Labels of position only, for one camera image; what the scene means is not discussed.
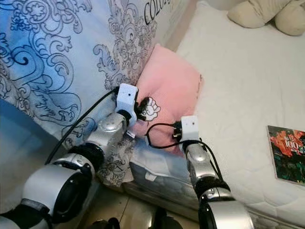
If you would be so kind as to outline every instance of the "pink pillow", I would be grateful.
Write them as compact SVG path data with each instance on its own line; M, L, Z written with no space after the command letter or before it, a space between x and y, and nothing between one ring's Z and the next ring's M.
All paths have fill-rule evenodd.
M187 61L157 44L137 83L137 102L145 98L148 101L142 112L146 121L138 120L132 131L144 137L155 123L172 124L184 115L193 115L201 83L201 75ZM154 146L176 143L172 134L172 127L156 126L150 131L151 143ZM182 155L178 146L165 150Z

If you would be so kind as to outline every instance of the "black wire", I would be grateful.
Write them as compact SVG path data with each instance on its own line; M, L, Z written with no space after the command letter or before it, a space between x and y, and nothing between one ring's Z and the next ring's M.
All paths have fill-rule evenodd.
M64 136L61 138L61 140L56 144L56 146L53 148L52 152L49 154L48 159L44 163L45 165L49 164L56 154L57 150L63 143L63 141L67 138L67 136L72 132L72 130L77 126L78 123L80 123L84 117L86 117L101 101L103 101L107 96L109 96L112 93L118 93L119 87L114 88L112 91L109 91L107 94L105 94L102 98L100 98L98 101L96 101L95 104L93 104L76 122L69 128L69 130L64 134Z
M212 158L213 158L213 161L214 161L214 164L215 164L215 167L216 167L216 168L214 167L214 165L212 164L212 162L211 162L211 165L212 165L212 167L213 167L215 173L216 173L217 176L219 177L219 179L220 179L221 181L224 181L223 175L221 174L220 168L219 168L219 166L218 166L218 163L217 163L217 160L216 160L216 157L215 157L213 151L212 151L211 148L210 148L206 143L204 143L203 141L199 141L199 140L184 140L184 141L177 142L177 143L174 143L174 144L171 144L171 145L168 145L168 146L153 146L153 145L151 144L151 140L150 140L150 137L149 137L149 132L151 131L151 129L152 129L153 127L155 127L155 126L157 126L157 125L167 125L167 126L172 126L172 127L174 126L174 124L168 124L168 123L156 123L156 124L152 125L152 126L147 130L147 133L146 133L147 140L148 140L148 144L149 144L150 147L155 148L155 149L166 149L166 148L170 148L170 147L173 147L173 146L177 146L177 145L180 145L180 144L183 144L183 143L199 143L199 144L201 144L202 146L206 147L207 150L210 152L210 154L211 154L211 156L212 156Z

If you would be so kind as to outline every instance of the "white bedsheet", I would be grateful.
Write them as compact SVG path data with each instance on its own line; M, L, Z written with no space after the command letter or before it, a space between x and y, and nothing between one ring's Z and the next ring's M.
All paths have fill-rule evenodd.
M201 1L177 53L205 79L200 134L233 195L305 226L305 187L275 178L266 130L305 130L305 35L287 36L271 24L245 29Z

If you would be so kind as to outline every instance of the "book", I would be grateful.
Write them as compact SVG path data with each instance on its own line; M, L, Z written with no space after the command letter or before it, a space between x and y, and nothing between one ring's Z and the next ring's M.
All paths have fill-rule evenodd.
M269 125L268 135L276 177L305 185L305 132Z

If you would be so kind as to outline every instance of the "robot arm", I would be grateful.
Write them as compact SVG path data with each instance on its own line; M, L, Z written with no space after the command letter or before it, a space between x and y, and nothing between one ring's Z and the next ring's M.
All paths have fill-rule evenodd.
M120 85L115 113L102 119L80 146L33 173L26 181L21 203L0 215L0 228L46 229L77 216L92 178L137 119L137 87Z
M199 138L196 116L183 117L181 126L182 141ZM254 229L244 206L233 198L229 186L213 168L206 148L191 141L181 147L199 199L200 229Z

